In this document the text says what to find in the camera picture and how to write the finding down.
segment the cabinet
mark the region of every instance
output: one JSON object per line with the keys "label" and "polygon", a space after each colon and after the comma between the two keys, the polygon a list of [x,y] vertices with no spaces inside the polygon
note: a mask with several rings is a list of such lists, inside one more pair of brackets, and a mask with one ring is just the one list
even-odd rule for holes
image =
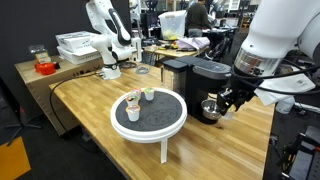
{"label": "cabinet", "polygon": [[222,9],[224,11],[230,12],[233,10],[238,10],[239,5],[240,5],[240,0],[229,0],[223,5]]}
{"label": "cabinet", "polygon": [[55,73],[46,76],[35,72],[35,61],[18,63],[15,64],[15,67],[33,98],[39,104],[42,111],[47,116],[54,129],[57,131],[58,135],[62,136],[66,133],[64,127],[67,129],[67,131],[69,131],[78,126],[79,123],[66,108],[66,106],[53,94],[52,104],[64,127],[61,125],[50,106],[49,96],[51,89],[49,88],[49,85],[79,76],[86,72],[93,72],[97,68],[102,67],[103,61],[102,59],[96,59],[83,64],[74,65],[59,58],[58,56],[51,57],[51,60],[54,62],[59,62],[60,69],[56,70]]}

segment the round white table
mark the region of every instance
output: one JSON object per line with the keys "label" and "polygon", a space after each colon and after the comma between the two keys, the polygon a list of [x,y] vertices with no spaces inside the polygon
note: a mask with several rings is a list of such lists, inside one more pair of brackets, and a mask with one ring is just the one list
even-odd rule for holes
{"label": "round white table", "polygon": [[127,140],[138,143],[161,142],[161,163],[164,163],[167,161],[168,138],[183,126],[188,114],[187,105],[176,92],[164,88],[154,89],[152,101],[145,100],[142,91],[138,121],[130,121],[125,110],[125,98],[129,93],[118,98],[112,105],[110,117],[113,128]]}

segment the white table leg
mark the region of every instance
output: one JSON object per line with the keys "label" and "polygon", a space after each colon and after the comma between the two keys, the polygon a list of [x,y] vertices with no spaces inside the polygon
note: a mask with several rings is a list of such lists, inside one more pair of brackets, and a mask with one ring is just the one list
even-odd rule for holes
{"label": "white table leg", "polygon": [[161,164],[167,162],[168,139],[161,141]]}

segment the cup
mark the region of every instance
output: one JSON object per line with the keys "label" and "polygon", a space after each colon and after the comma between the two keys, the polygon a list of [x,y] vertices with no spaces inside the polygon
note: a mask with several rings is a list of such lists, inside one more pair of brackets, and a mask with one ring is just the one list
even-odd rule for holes
{"label": "cup", "polygon": [[134,104],[138,104],[139,103],[140,98],[137,96],[137,94],[132,94],[130,93],[127,97],[126,97],[126,101],[128,103],[128,106],[134,105]]}
{"label": "cup", "polygon": [[126,108],[126,112],[128,113],[128,117],[130,121],[137,121],[140,115],[140,106],[137,104],[128,106]]}
{"label": "cup", "polygon": [[144,89],[144,95],[146,96],[147,101],[152,101],[154,98],[154,89],[153,88],[146,88]]}
{"label": "cup", "polygon": [[130,92],[131,94],[136,94],[141,99],[141,88],[132,88]]}
{"label": "cup", "polygon": [[222,116],[222,117],[223,117],[225,120],[232,120],[235,111],[236,111],[236,107],[235,107],[234,105],[232,105],[232,106],[228,109],[227,113],[226,113],[224,116]]}

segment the coffee maker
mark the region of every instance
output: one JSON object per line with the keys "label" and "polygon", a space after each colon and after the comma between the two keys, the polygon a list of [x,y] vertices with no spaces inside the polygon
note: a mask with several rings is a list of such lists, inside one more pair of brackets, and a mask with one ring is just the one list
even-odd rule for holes
{"label": "coffee maker", "polygon": [[203,116],[202,101],[208,94],[223,91],[228,83],[230,66],[192,56],[163,62],[162,84],[180,94],[187,104],[188,114],[205,124],[217,121]]}

